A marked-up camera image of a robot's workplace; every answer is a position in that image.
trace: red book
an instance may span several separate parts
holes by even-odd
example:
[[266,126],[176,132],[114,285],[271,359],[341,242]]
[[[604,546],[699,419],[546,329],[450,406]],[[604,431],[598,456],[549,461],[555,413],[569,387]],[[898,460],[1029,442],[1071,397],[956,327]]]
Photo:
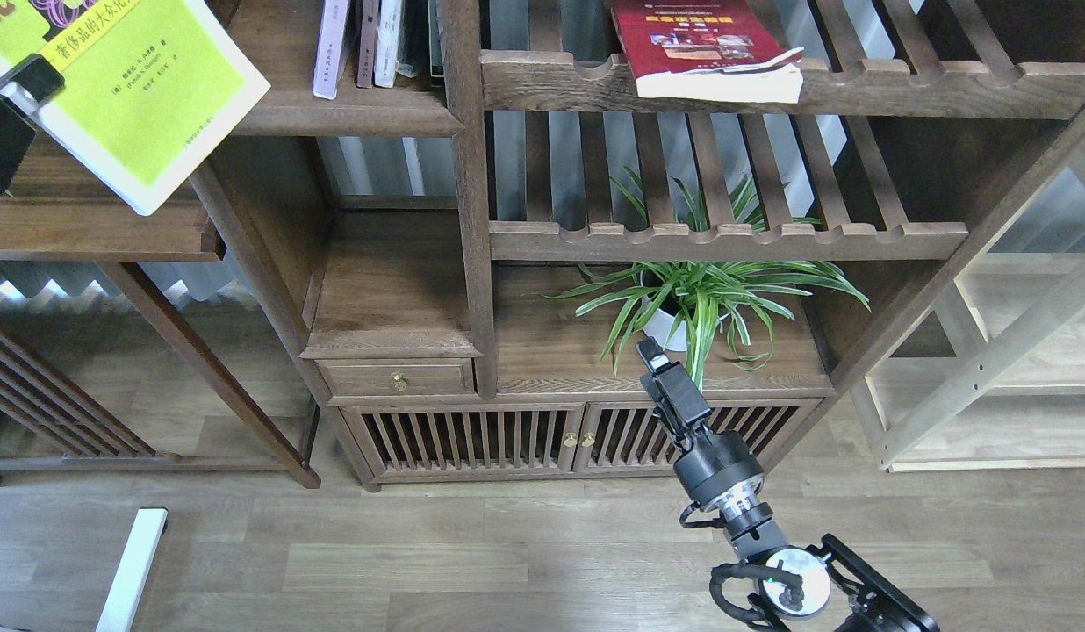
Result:
[[746,0],[615,0],[616,34],[640,97],[795,103],[803,77]]

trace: drawer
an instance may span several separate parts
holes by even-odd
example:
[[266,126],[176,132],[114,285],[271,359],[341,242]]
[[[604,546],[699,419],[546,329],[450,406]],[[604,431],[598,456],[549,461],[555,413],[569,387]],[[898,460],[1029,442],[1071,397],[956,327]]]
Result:
[[474,392],[469,357],[318,359],[333,396],[455,395]]

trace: book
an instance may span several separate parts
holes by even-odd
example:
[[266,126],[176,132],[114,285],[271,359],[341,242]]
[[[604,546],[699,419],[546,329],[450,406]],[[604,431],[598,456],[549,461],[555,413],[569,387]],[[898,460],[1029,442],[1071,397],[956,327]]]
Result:
[[374,85],[393,88],[398,74],[398,36],[403,30],[403,0],[382,0],[379,41],[374,43]]
[[355,85],[370,88],[374,85],[374,51],[379,42],[379,0],[363,0],[359,21],[359,58]]
[[636,92],[728,103],[797,103],[803,48],[780,47],[746,0],[616,0]]
[[335,98],[339,77],[343,75],[354,43],[353,17],[361,15],[359,4],[359,0],[324,0],[320,39],[317,41],[317,65],[312,73],[312,93],[317,97]]
[[140,215],[164,204],[269,89],[202,0],[0,8],[0,76],[36,52],[62,73],[35,123]]

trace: shelf board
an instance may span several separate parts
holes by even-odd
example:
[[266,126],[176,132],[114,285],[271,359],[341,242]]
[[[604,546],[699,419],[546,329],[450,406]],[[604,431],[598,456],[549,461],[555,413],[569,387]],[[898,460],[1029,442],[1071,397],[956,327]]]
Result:
[[[988,254],[959,283],[976,308],[976,326],[997,337],[1043,292],[1085,260],[1081,254]],[[993,395],[1085,393],[1085,316],[1048,337],[992,389]]]
[[445,97],[427,80],[404,80],[391,89],[355,87],[348,60],[335,100],[312,96],[320,35],[317,0],[242,0],[230,23],[234,43],[272,88],[234,134],[272,136],[454,136],[461,130]]
[[859,60],[832,72],[801,63],[800,103],[642,99],[622,53],[587,65],[570,52],[483,51],[484,108],[490,111],[843,113],[864,116],[1073,118],[1085,104],[1085,64],[1023,63],[998,76],[981,62],[944,61],[939,75],[903,60]]
[[49,137],[0,197],[0,260],[219,261],[224,245],[189,184],[146,217]]
[[[506,265],[495,277],[495,328],[499,343],[501,395],[565,393],[590,401],[641,396],[639,377],[647,372],[635,352],[640,334],[624,349],[618,375],[612,375],[612,355],[599,363],[601,349],[614,320],[615,305],[604,305],[582,318],[574,317],[578,300],[547,300],[546,295],[582,285],[575,267]],[[726,341],[715,341],[705,368],[704,392],[711,399],[773,399],[773,396],[828,396],[834,392],[820,365],[816,342],[807,330],[800,304],[790,307],[795,321],[776,318],[776,356],[756,371],[732,363]],[[752,329],[761,336],[762,325]],[[757,352],[761,345],[751,347]],[[671,353],[675,359],[682,355]]]
[[341,213],[302,357],[471,357],[455,212]]
[[[941,382],[945,359],[888,359],[868,378],[876,410],[863,417],[903,419]],[[864,419],[864,424],[883,424]],[[893,471],[1085,467],[1085,395],[982,396],[933,428]]]

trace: book cover image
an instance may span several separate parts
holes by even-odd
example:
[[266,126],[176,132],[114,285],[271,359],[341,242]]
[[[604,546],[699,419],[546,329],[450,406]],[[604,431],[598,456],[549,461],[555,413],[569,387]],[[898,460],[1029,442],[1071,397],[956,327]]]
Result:
[[743,0],[617,0],[614,14],[640,75],[765,66],[787,53]]
[[149,215],[269,88],[202,0],[0,0],[0,75],[41,53],[40,127]]

